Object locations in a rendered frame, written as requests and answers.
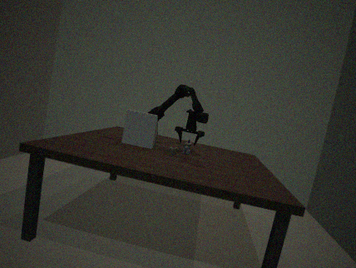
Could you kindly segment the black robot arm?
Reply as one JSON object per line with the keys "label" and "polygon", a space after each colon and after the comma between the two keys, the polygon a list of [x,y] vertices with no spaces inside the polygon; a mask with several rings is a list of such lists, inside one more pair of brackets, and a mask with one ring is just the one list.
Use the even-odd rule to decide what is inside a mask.
{"label": "black robot arm", "polygon": [[192,107],[194,111],[189,109],[186,112],[189,112],[188,120],[193,121],[193,122],[201,122],[201,123],[207,123],[208,122],[208,113],[204,113],[203,107],[198,101],[198,98],[195,94],[195,89],[193,87],[188,87],[187,85],[179,85],[176,88],[175,93],[168,98],[163,104],[161,104],[159,107],[155,107],[152,110],[150,110],[148,113],[158,115],[158,121],[165,115],[164,112],[167,110],[173,103],[175,103],[179,98],[183,97],[189,97],[191,96],[191,99],[193,101]]}

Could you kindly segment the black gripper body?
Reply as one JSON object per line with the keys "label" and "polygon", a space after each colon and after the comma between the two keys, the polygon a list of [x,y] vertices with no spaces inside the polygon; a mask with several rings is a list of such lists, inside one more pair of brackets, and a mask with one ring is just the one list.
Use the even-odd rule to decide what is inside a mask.
{"label": "black gripper body", "polygon": [[[197,136],[204,136],[205,133],[202,131],[195,131],[195,124],[196,122],[187,120],[187,124],[186,124],[186,129],[184,129],[183,127],[176,127],[175,131],[177,132],[189,132],[189,133],[194,133],[197,134]],[[187,131],[189,130],[189,131]],[[192,131],[192,132],[191,132]]]}

